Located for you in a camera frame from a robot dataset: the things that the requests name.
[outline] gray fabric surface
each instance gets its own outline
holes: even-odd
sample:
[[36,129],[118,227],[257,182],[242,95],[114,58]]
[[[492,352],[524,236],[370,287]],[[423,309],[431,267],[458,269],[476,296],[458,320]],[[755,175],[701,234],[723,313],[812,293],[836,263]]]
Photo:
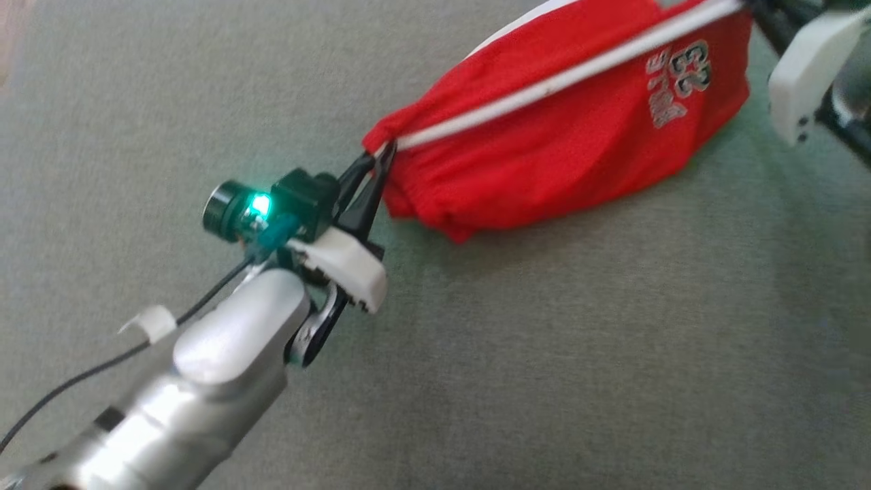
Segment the gray fabric surface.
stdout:
[[[140,340],[237,259],[199,228],[227,178],[340,171],[361,136],[536,0],[45,0],[0,102],[0,426]],[[205,484],[871,486],[871,173],[788,149],[754,94],[690,167],[457,247],[382,216],[388,303]],[[65,394],[0,473],[66,441],[152,353]]]

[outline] green light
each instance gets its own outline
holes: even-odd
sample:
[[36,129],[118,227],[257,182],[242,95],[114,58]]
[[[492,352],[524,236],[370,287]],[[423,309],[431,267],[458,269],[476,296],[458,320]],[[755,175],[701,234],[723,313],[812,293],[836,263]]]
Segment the green light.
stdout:
[[266,194],[258,194],[251,200],[251,210],[260,216],[269,214],[269,208],[272,206],[272,198]]

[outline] logo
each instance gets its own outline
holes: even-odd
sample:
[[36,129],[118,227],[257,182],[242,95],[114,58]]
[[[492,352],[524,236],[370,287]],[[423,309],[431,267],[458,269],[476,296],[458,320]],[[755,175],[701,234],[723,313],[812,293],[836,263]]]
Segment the logo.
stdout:
[[711,85],[712,68],[708,44],[696,41],[672,54],[665,48],[647,59],[647,81],[653,125],[665,127],[675,119],[686,116],[686,106],[677,99],[688,99],[694,92],[704,92]]

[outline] black cable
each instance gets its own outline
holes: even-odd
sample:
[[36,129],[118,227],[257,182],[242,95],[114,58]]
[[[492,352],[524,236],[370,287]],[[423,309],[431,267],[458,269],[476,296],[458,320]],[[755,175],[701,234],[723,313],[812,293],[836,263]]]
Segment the black cable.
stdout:
[[[244,261],[242,261],[242,263],[234,267],[233,270],[231,270],[226,274],[226,276],[221,278],[221,280],[218,281],[218,283],[215,284],[213,288],[209,289],[209,292],[207,292],[205,296],[197,301],[182,316],[179,316],[179,318],[176,320],[176,324],[178,326],[181,326],[182,324],[193,318],[193,316],[196,315],[198,311],[202,310],[203,307],[206,306],[210,301],[212,301],[215,295],[217,295],[219,291],[224,289],[224,287],[227,286],[227,284],[230,283],[230,281],[232,281],[235,276],[245,270],[246,267],[251,265],[253,260],[253,257],[248,257]],[[110,368],[117,366],[118,364],[123,363],[127,359],[139,354],[143,350],[148,349],[149,345],[151,344],[148,341],[145,341],[142,344],[139,344],[136,347],[133,347],[127,352],[121,354],[120,356],[109,359],[108,361],[98,366],[90,368],[88,371],[77,374],[75,377],[64,381],[54,390],[49,391],[47,395],[42,397],[35,405],[33,405],[33,407],[28,410],[27,413],[25,413],[24,416],[15,423],[15,425],[12,426],[12,428],[6,433],[6,435],[3,436],[3,440],[0,441],[0,454],[3,454],[3,451],[6,450],[6,446],[8,446],[9,443],[12,442],[12,440],[15,438],[15,436],[17,436],[18,433],[21,432],[21,429],[23,429],[24,426],[27,425],[27,423],[30,422],[30,420],[33,419],[33,417],[37,413],[39,413],[40,410],[45,408],[45,406],[48,405],[54,398],[57,398],[58,395],[60,395],[64,391],[69,390],[72,386],[75,386],[82,381],[85,381],[87,378],[96,376],[103,371],[106,371]]]

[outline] red garment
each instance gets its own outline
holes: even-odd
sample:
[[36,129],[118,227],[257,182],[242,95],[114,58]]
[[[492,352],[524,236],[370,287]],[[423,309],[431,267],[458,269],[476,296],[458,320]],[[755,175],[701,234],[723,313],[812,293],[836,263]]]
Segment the red garment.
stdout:
[[[611,50],[701,3],[580,0],[497,39],[363,145],[476,109]],[[749,95],[752,17],[741,11],[546,99],[462,133],[400,151],[384,198],[463,242],[635,193],[675,174]]]

